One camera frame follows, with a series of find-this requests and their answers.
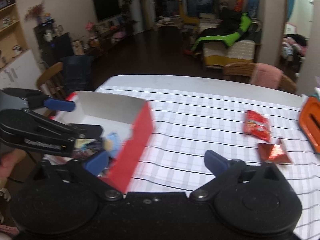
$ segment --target white tablecloth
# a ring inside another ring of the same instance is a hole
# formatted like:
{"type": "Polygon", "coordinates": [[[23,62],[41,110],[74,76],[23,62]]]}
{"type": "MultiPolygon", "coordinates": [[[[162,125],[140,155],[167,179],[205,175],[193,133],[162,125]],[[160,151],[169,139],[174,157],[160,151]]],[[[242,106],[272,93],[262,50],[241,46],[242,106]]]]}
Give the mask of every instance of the white tablecloth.
{"type": "Polygon", "coordinates": [[[102,85],[97,92],[150,101],[155,131],[135,171],[129,191],[185,191],[189,194],[214,176],[204,166],[211,149],[227,159],[260,165],[258,142],[242,133],[244,113],[255,110],[270,119],[272,142],[283,138],[293,164],[278,165],[303,206],[295,233],[320,236],[320,160],[298,127],[299,108],[249,99],[178,90],[102,85]]]}

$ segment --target cardboard box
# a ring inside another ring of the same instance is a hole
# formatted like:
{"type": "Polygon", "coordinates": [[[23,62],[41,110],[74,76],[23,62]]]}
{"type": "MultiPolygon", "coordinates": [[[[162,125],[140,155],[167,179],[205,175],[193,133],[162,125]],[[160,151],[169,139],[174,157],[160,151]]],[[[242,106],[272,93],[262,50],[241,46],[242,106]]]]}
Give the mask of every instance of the cardboard box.
{"type": "Polygon", "coordinates": [[[74,41],[72,43],[72,49],[75,55],[84,55],[84,51],[80,41],[74,41]]]}
{"type": "MultiPolygon", "coordinates": [[[[102,136],[117,132],[122,148],[111,166],[104,182],[126,193],[134,170],[153,131],[149,103],[129,96],[79,91],[69,96],[76,102],[73,112],[59,112],[54,120],[79,124],[98,124],[103,127],[102,136]]],[[[56,164],[65,163],[68,158],[47,156],[56,164]]]]}

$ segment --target vase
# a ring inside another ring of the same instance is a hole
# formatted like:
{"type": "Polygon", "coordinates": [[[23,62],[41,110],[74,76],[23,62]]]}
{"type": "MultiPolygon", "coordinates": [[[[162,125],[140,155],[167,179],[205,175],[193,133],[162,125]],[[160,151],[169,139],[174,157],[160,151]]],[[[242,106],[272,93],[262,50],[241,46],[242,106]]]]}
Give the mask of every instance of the vase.
{"type": "Polygon", "coordinates": [[[38,25],[42,23],[42,19],[41,19],[40,16],[37,16],[37,17],[36,17],[36,20],[37,20],[37,24],[38,24],[38,25]]]}

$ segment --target snack bag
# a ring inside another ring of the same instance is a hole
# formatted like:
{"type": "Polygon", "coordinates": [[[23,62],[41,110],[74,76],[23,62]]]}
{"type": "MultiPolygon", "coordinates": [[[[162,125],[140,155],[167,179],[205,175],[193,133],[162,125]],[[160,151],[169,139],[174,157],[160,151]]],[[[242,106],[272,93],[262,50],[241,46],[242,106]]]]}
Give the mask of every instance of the snack bag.
{"type": "Polygon", "coordinates": [[[284,142],[281,139],[279,139],[276,144],[258,143],[258,152],[262,161],[292,163],[287,155],[284,142]]]}
{"type": "Polygon", "coordinates": [[[244,133],[270,143],[271,133],[269,119],[255,111],[247,110],[244,121],[244,133]]]}

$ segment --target mounting screw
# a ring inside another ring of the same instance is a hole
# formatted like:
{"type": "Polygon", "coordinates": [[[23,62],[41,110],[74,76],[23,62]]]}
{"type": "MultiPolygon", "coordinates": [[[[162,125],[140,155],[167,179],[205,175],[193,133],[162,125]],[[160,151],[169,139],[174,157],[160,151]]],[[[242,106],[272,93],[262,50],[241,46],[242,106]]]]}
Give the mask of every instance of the mounting screw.
{"type": "Polygon", "coordinates": [[[144,200],[143,200],[143,203],[149,205],[149,204],[152,203],[152,201],[151,201],[150,199],[144,199],[144,200]]]}
{"type": "Polygon", "coordinates": [[[121,193],[117,190],[111,189],[105,192],[104,194],[108,199],[115,199],[120,197],[121,193]]]}
{"type": "Polygon", "coordinates": [[[232,159],[230,164],[233,165],[233,164],[236,164],[237,162],[240,162],[241,160],[240,159],[232,159]]]}
{"type": "Polygon", "coordinates": [[[191,193],[195,198],[205,198],[209,195],[209,192],[203,189],[197,189],[196,191],[191,193]]]}

